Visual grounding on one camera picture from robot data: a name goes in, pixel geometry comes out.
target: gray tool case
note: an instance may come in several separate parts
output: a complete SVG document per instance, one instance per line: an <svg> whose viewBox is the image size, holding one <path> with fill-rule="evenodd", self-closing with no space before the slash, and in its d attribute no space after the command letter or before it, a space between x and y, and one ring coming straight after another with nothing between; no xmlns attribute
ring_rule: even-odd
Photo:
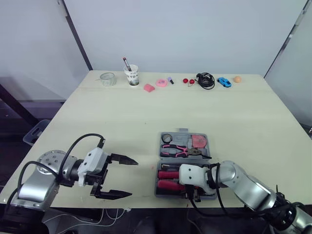
<svg viewBox="0 0 312 234"><path fill-rule="evenodd" d="M162 136L164 134L170 134L172 137L172 141L170 143L165 143L162 140ZM204 148L197 148L202 152L202 155L188 155L187 157L163 157L162 153L167 154L177 154L182 152L182 150L178 150L175 148L163 148L163 145L179 145L179 146L186 146L188 149L193 148L192 143L192 135L201 135L203 136L207 143ZM163 197L163 198L187 198L185 191L180 190L168 190L164 188L158 187L158 182L160 179L158 178L159 171L166 171L166 172L178 172L179 167L181 164L192 164L197 165L200 167L209 167L209 159L211 158L209 152L209 142L207 135L202 133L189 133L188 129L179 129L179 132L162 132L160 134L160 148L159 148L159 156L160 161L157 165L157 173L156 173L156 185L155 185L155 196ZM178 183L178 179L165 179L171 182ZM195 189L194 200L200 201L201 199L215 199L216 194L214 195L207 195L201 188Z"/></svg>

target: pink tool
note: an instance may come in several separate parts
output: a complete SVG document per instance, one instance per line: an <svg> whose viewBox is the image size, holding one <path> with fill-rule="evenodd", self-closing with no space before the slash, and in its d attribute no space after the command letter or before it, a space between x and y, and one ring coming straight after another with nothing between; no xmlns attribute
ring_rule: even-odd
<svg viewBox="0 0 312 234"><path fill-rule="evenodd" d="M192 146L194 148L204 148L207 140L203 135L192 135Z"/></svg>
<svg viewBox="0 0 312 234"><path fill-rule="evenodd" d="M179 179L179 172L158 172L159 179Z"/></svg>
<svg viewBox="0 0 312 234"><path fill-rule="evenodd" d="M160 87L165 87L167 86L168 82L165 79L159 79L158 81L156 81L156 85L160 86Z"/></svg>
<svg viewBox="0 0 312 234"><path fill-rule="evenodd" d="M145 86L144 86L144 90L146 90L147 92L152 92L153 90L155 89L155 87L154 86L151 86L150 84L146 84Z"/></svg>
<svg viewBox="0 0 312 234"><path fill-rule="evenodd" d="M185 190L184 185L175 183L170 180L164 180L164 179L158 181L157 187L159 187L160 189L167 189L167 190L173 190L173 191Z"/></svg>

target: pen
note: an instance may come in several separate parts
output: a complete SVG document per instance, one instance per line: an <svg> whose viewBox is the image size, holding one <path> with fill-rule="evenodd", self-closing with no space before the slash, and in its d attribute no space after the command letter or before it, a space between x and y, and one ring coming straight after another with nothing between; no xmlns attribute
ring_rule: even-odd
<svg viewBox="0 0 312 234"><path fill-rule="evenodd" d="M123 61L125 62L126 67L128 68L129 72L131 72L131 68L130 68L130 66L129 66L129 64L128 64L128 61L127 61L126 57L123 57L122 59L123 59Z"/></svg>

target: white wall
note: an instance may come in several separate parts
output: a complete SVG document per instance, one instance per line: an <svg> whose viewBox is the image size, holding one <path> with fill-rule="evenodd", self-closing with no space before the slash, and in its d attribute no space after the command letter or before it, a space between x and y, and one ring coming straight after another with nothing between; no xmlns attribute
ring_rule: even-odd
<svg viewBox="0 0 312 234"><path fill-rule="evenodd" d="M66 99L88 69L57 0L2 0L0 83L19 100Z"/></svg>
<svg viewBox="0 0 312 234"><path fill-rule="evenodd" d="M300 123L312 125L312 6L266 81Z"/></svg>
<svg viewBox="0 0 312 234"><path fill-rule="evenodd" d="M265 75L306 0L65 0L95 70Z"/></svg>

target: paper cup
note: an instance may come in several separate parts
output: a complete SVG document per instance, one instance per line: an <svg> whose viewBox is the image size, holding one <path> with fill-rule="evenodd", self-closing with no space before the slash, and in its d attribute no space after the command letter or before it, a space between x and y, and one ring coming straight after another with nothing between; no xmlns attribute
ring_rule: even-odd
<svg viewBox="0 0 312 234"><path fill-rule="evenodd" d="M128 68L126 66L123 67L123 71L126 74L126 78L128 79L128 82L131 86L136 86L139 84L138 81L138 66L130 64L131 71L128 71Z"/></svg>

